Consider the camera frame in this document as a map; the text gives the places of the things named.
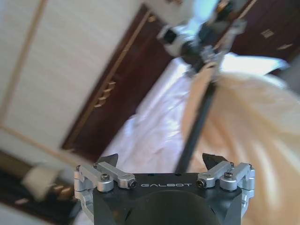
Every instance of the cabinet door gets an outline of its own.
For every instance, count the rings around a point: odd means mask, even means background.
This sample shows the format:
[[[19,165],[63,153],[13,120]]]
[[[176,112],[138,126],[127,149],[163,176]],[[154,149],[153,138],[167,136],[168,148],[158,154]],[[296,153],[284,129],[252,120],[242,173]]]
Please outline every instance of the cabinet door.
[[[296,27],[300,22],[299,11],[292,0],[257,0],[245,19],[248,21],[246,31],[237,36],[232,47],[233,52],[241,55],[288,58],[288,51],[278,54],[274,46],[292,42],[298,36],[299,29]]]
[[[74,148],[75,153],[95,161],[135,113],[172,59],[157,40],[162,27],[161,21],[142,6],[67,138],[65,148]]]

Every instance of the beige blanket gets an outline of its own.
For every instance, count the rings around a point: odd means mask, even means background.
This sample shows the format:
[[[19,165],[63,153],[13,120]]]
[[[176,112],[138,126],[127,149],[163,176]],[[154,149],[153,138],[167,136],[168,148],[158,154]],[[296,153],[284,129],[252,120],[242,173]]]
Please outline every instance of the beige blanket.
[[[186,138],[211,71],[193,83],[182,120]],[[255,197],[242,224],[300,224],[300,103],[253,75],[223,75],[189,172],[205,171],[202,153],[222,155],[256,170]]]

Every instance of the brass handle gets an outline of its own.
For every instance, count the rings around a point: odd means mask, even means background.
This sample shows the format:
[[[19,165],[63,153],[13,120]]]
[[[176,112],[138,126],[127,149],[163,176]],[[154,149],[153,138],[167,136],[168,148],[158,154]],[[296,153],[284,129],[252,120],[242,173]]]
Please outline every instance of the brass handle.
[[[292,46],[293,46],[293,44],[282,45],[282,46],[278,47],[277,50],[278,50],[278,51],[279,51],[279,50],[284,50],[284,49],[287,49],[287,48],[292,47]]]
[[[273,35],[274,35],[274,32],[271,31],[270,29],[266,29],[265,31],[263,31],[263,32],[261,33],[261,35],[263,35],[263,37],[264,37],[265,39],[267,39],[267,38],[273,36]]]
[[[103,91],[102,96],[98,98],[97,103],[94,105],[94,108],[99,108],[106,103],[107,98],[110,96],[111,91],[114,89],[116,82],[110,81]]]
[[[148,17],[148,22],[152,23],[154,21],[156,21],[156,16],[151,15],[151,16]]]

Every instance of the wooden trim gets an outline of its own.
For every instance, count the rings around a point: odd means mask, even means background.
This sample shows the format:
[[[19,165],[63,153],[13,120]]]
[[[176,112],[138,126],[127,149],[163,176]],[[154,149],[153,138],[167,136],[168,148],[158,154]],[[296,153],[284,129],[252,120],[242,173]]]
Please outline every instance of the wooden trim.
[[[29,27],[28,33],[26,35],[26,39],[22,46],[21,53],[17,59],[14,70],[11,74],[11,78],[10,78],[10,81],[7,86],[7,90],[6,90],[4,99],[3,99],[3,104],[1,106],[1,111],[0,111],[0,124],[3,124],[5,115],[8,111],[10,103],[12,101],[15,89],[19,83],[22,69],[25,65],[33,38],[35,37],[35,34],[37,32],[38,24],[42,18],[44,9],[46,7],[46,3],[47,3],[47,0],[40,0],[40,3],[36,9],[35,15],[31,21],[31,25]]]
[[[78,162],[76,160],[72,160],[70,158],[70,156],[68,156],[66,154],[66,152],[59,152],[58,150],[50,149],[50,148],[48,148],[48,147],[46,147],[46,146],[44,146],[44,145],[36,142],[35,140],[31,139],[30,137],[27,137],[27,136],[21,134],[20,132],[14,130],[14,129],[11,129],[9,127],[1,125],[0,129],[3,130],[3,131],[5,131],[8,134],[14,136],[15,138],[18,138],[21,141],[23,141],[23,142],[31,145],[31,146],[34,146],[34,147],[36,147],[38,149],[43,150],[47,154],[49,154],[49,155],[57,158],[58,160],[60,160],[60,161],[62,161],[64,163],[67,163],[67,164],[69,164],[71,166],[74,166],[74,167],[76,167],[78,165]]]
[[[82,109],[79,117],[77,118],[75,124],[73,125],[71,131],[69,132],[68,136],[66,137],[62,148],[65,150],[71,149],[72,144],[77,138],[78,134],[80,133],[82,127],[84,126],[85,122],[87,121],[88,117],[94,110],[94,105],[97,103],[98,98],[101,96],[104,88],[107,86],[108,82],[110,82],[111,78],[113,77],[115,71],[121,64],[122,60],[126,56],[127,52],[129,51],[131,45],[133,44],[135,38],[143,28],[144,24],[147,22],[148,17],[150,16],[151,11],[146,7],[145,4],[142,4],[141,9],[137,13],[135,19],[133,20],[131,26],[127,30],[125,36],[119,43],[115,54],[109,61],[105,71],[100,77],[99,82],[97,83],[96,87],[94,88],[93,92],[91,93],[87,103],[85,104],[84,108]]]
[[[245,4],[243,9],[241,10],[241,13],[235,19],[243,18],[257,1],[258,0],[248,0],[248,2]],[[225,34],[228,32],[229,28],[231,27],[231,25],[233,24],[235,19],[232,20],[232,22],[229,24],[227,29],[223,32],[223,34],[221,35],[221,38],[219,39],[217,44],[214,46],[214,49],[218,49],[221,46],[221,43],[222,43],[223,39],[225,38]]]

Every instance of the door handle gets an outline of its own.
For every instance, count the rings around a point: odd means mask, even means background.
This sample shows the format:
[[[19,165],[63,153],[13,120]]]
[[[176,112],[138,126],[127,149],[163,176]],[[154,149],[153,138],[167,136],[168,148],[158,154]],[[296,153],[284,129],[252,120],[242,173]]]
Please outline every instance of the door handle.
[[[99,108],[106,103],[107,98],[110,96],[111,91],[115,88],[116,82],[110,81],[107,84],[106,89],[102,92],[101,97],[98,98],[94,108]]]
[[[274,35],[274,32],[271,31],[270,29],[266,29],[265,31],[261,32],[261,35],[263,35],[263,37],[264,37],[265,39],[267,39],[267,38],[273,36],[273,35]]]
[[[278,50],[278,51],[280,51],[280,50],[284,50],[284,49],[287,49],[287,48],[289,48],[289,47],[291,47],[291,46],[293,46],[293,44],[289,44],[289,45],[282,45],[282,46],[278,47],[278,48],[277,48],[277,50]]]

